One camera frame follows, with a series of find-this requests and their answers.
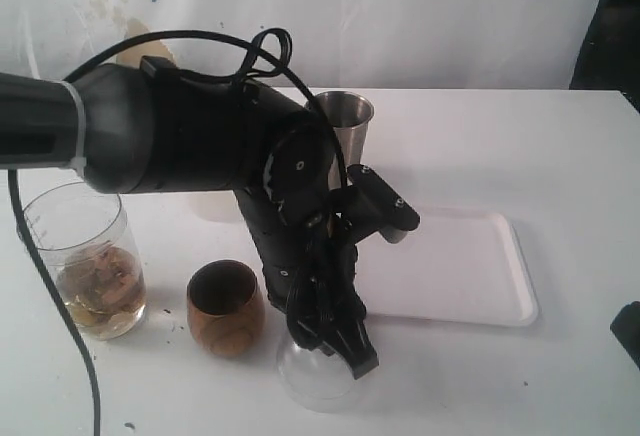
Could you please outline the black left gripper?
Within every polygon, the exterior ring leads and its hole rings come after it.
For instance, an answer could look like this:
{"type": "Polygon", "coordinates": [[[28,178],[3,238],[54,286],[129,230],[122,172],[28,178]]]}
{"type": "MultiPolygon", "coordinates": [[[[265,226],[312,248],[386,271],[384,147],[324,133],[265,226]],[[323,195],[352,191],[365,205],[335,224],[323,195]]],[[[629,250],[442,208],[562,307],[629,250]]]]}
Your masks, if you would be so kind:
{"type": "Polygon", "coordinates": [[[378,354],[354,287],[356,261],[356,247],[325,225],[269,238],[269,302],[299,346],[334,351],[359,380],[378,367],[378,354]]]}

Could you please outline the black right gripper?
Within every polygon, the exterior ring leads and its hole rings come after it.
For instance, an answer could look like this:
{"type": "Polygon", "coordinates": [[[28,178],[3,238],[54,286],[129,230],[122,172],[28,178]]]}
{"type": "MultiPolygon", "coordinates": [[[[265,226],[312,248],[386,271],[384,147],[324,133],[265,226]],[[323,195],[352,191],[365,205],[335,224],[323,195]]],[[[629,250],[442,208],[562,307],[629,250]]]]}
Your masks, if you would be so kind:
{"type": "Polygon", "coordinates": [[[610,331],[640,368],[640,302],[625,305],[611,322],[610,331]]]}

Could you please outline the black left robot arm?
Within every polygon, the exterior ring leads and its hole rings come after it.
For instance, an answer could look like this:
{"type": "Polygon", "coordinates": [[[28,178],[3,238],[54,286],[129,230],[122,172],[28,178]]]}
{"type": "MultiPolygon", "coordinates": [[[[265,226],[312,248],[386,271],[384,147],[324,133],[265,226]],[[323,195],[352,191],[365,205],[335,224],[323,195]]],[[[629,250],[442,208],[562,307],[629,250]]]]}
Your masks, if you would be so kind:
{"type": "Polygon", "coordinates": [[[361,378],[379,360],[354,288],[357,193],[330,187],[334,158],[323,117],[252,79],[186,76],[159,57],[71,83],[1,78],[3,168],[73,168],[107,194],[232,192],[296,343],[361,378]]]}

